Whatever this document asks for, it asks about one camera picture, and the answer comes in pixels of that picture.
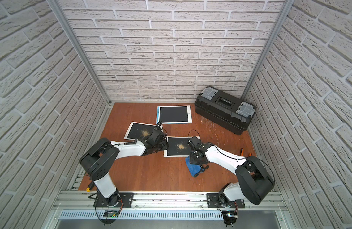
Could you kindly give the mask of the blue microfiber cleaning mitt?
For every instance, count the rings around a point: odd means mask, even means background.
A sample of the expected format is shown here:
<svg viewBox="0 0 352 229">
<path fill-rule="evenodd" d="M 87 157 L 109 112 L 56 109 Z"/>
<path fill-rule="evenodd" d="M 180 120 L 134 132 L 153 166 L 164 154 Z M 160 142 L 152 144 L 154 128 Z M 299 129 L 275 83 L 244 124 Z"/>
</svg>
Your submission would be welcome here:
<svg viewBox="0 0 352 229">
<path fill-rule="evenodd" d="M 206 169 L 208 169 L 208 166 L 204 168 L 200 165 L 191 164 L 190 157 L 187 157 L 185 159 L 185 162 L 192 177 L 197 177 L 199 174 L 203 173 Z"/>
</svg>

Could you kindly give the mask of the blue-edged drawing tablet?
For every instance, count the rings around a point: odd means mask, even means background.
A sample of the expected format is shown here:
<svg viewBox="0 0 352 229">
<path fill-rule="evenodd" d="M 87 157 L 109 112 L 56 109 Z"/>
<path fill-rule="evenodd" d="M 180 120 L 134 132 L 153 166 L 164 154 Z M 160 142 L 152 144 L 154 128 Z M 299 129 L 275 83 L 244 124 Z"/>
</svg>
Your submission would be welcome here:
<svg viewBox="0 0 352 229">
<path fill-rule="evenodd" d="M 190 106 L 158 106 L 156 122 L 162 124 L 190 124 L 192 114 Z"/>
</svg>

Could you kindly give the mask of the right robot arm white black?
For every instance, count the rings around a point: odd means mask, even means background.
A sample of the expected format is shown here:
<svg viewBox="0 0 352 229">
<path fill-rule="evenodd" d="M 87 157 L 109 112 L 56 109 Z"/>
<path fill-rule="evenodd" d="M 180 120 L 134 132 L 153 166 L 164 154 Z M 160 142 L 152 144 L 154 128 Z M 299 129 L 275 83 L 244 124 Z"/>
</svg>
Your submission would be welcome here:
<svg viewBox="0 0 352 229">
<path fill-rule="evenodd" d="M 215 163 L 236 175 L 238 182 L 225 185 L 214 201 L 225 208 L 244 198 L 260 205 L 275 185 L 263 162 L 255 156 L 234 155 L 215 144 L 202 143 L 196 136 L 188 140 L 188 145 L 191 152 L 186 165 L 193 177 L 207 170 L 208 163 Z"/>
</svg>

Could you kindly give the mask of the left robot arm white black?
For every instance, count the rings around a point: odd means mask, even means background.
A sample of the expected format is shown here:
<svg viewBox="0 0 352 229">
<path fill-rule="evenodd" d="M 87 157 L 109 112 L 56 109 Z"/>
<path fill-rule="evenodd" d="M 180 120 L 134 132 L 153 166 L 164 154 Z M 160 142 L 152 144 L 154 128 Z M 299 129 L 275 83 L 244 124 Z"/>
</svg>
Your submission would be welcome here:
<svg viewBox="0 0 352 229">
<path fill-rule="evenodd" d="M 115 160 L 130 156 L 146 156 L 168 149 L 167 134 L 159 121 L 150 135 L 133 142 L 112 142 L 107 138 L 97 141 L 79 160 L 80 165 L 94 182 L 99 193 L 107 200 L 116 198 L 117 188 L 109 171 Z"/>
</svg>

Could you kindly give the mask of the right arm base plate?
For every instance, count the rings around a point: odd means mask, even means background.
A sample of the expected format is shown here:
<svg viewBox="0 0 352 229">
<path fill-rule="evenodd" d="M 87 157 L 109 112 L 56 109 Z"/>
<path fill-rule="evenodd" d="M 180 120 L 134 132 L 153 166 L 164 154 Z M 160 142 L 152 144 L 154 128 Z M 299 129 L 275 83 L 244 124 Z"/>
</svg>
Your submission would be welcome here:
<svg viewBox="0 0 352 229">
<path fill-rule="evenodd" d="M 220 208 L 220 209 L 234 209 L 236 207 L 237 209 L 245 208 L 245 203 L 243 199 L 230 201 L 219 193 L 207 193 L 206 197 L 207 197 L 208 208 Z"/>
</svg>

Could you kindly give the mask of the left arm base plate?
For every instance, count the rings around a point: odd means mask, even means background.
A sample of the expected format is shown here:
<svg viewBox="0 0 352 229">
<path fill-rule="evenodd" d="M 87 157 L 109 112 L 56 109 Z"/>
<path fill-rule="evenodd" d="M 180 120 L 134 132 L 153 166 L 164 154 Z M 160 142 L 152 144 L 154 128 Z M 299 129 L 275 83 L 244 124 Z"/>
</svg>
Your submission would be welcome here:
<svg viewBox="0 0 352 229">
<path fill-rule="evenodd" d="M 133 202 L 134 193 L 120 192 L 114 193 L 111 197 L 105 198 L 101 193 L 97 193 L 93 206 L 95 208 L 130 208 Z"/>
</svg>

